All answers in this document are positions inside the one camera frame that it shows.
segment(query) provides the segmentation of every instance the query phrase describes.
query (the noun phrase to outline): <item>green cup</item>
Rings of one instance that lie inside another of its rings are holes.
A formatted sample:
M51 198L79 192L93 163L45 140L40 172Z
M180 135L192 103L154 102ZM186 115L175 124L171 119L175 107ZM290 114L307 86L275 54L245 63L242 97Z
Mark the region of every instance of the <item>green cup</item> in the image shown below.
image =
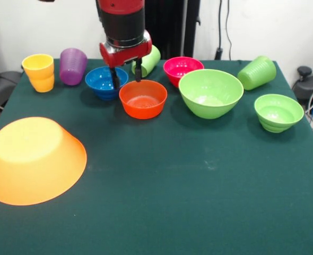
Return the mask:
M142 65L141 65L141 72L142 77L146 77L149 75L154 67L157 65L157 63L160 61L161 54L158 48L156 48L154 45L152 45L152 51L147 56L144 56L142 58ZM135 66L136 62L132 62L132 72L135 74Z
M272 81L276 75L273 61L268 57L259 56L238 73L238 79L245 90L251 90Z

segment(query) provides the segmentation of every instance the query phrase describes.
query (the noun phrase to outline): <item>blue bowl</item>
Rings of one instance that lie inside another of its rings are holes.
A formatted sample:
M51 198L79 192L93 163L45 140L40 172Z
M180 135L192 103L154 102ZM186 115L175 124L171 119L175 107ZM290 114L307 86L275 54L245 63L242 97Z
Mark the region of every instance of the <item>blue bowl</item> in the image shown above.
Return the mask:
M120 79L120 88L128 81L128 74L121 68L115 68ZM114 89L109 67L93 69L86 75L86 83L102 100L110 101L119 97L119 89Z

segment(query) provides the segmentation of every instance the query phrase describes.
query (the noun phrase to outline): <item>light green bowl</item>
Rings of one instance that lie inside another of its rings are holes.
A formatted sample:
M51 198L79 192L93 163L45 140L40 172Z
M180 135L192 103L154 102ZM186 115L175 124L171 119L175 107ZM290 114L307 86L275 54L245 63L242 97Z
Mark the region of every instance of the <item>light green bowl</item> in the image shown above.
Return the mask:
M263 128L272 133L289 129L304 116L304 109L297 101L278 94L258 97L254 108Z
M244 88L229 73L201 69L181 78L179 90L185 104L198 117L219 118L241 99Z

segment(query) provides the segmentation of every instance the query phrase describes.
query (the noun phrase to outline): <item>green tablecloth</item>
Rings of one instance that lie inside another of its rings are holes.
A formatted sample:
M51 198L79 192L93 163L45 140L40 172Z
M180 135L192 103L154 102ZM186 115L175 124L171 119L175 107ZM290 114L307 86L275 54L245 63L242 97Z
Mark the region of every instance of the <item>green tablecloth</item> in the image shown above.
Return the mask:
M88 164L56 199L0 203L0 254L313 254L313 132L304 119L268 133L253 108L266 93L294 96L280 71L228 114L202 120L160 62L149 79L166 86L168 100L160 116L140 121L118 100L98 100L84 82L65 87L55 64L49 93L22 77L0 128L52 118L83 142ZM247 62L204 64L236 75ZM101 65L90 60L87 72Z

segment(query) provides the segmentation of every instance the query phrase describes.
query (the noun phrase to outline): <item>pink bowl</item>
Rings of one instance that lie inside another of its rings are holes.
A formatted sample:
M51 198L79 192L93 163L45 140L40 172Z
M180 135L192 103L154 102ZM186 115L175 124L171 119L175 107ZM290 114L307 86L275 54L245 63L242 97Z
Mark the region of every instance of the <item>pink bowl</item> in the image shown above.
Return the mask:
M165 62L163 70L175 87L179 87L180 79L187 73L204 69L203 63L191 57L174 57Z

